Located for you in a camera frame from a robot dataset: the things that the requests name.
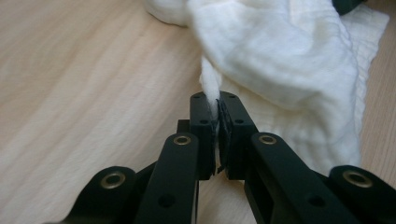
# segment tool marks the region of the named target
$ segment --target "wooden surface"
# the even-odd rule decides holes
[[[396,2],[368,81],[363,167],[396,187]],[[189,117],[201,51],[141,1],[0,1],[0,223],[59,221],[98,171],[158,159]],[[201,183],[199,223],[255,223],[243,186]]]

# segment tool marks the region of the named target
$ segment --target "white fabric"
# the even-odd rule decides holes
[[[193,29],[210,104],[220,89],[237,94],[260,131],[320,173],[360,164],[365,83],[387,15],[359,6],[340,18],[330,0],[166,2],[176,7],[147,0],[147,10]]]

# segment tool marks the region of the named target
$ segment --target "white cloth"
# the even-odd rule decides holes
[[[387,15],[360,5],[340,18],[330,0],[146,0],[146,7],[194,31],[212,105],[219,90],[238,95],[260,131],[281,136],[320,173],[360,165],[365,84]]]

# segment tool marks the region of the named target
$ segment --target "gauze cloth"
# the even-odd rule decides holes
[[[360,165],[366,80],[389,17],[331,0],[146,0],[189,26],[203,48],[203,90],[238,95],[259,131],[275,133],[313,170]]]

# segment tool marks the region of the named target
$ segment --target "crumpled white cloth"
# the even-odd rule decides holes
[[[371,60],[389,17],[331,0],[146,0],[161,21],[188,25],[204,50],[200,81],[216,113],[238,95],[261,132],[276,133],[311,168],[360,165]]]

